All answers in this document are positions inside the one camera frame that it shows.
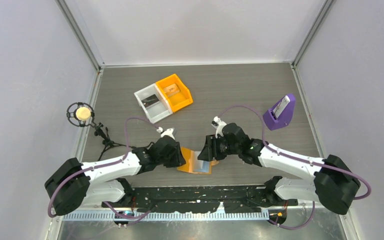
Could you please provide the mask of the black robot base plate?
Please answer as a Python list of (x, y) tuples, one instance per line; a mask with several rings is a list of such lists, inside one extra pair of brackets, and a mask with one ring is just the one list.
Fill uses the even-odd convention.
[(297, 206), (297, 199), (269, 196), (264, 185), (134, 187), (113, 208), (137, 209), (140, 213), (256, 213), (261, 208)]

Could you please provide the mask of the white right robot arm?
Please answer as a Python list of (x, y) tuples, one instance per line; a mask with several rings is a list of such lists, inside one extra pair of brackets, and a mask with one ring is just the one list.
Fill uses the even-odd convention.
[(285, 151), (262, 139), (250, 138), (236, 123), (218, 125), (215, 134), (207, 135), (197, 159), (220, 161), (229, 155), (249, 165), (278, 169), (296, 177), (274, 176), (266, 181), (262, 191), (264, 207), (296, 199), (320, 203), (335, 214), (345, 215), (361, 187), (339, 157), (309, 157)]

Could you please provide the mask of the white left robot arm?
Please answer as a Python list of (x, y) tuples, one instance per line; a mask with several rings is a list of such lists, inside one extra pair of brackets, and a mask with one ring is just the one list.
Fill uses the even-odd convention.
[(95, 162), (66, 160), (45, 182), (50, 198), (48, 215), (64, 216), (81, 206), (100, 202), (128, 207), (133, 202), (126, 176), (153, 171), (157, 166), (176, 168), (186, 163), (174, 138), (160, 137), (149, 147), (136, 147), (124, 155)]

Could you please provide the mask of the orange card holder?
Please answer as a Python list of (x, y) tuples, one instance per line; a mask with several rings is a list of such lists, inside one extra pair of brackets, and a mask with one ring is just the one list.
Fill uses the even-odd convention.
[(193, 151), (186, 147), (181, 147), (181, 154), (185, 159), (185, 164), (177, 167), (176, 169), (181, 172), (190, 174), (211, 174), (212, 167), (219, 163), (218, 160), (203, 161), (198, 160), (200, 151)]

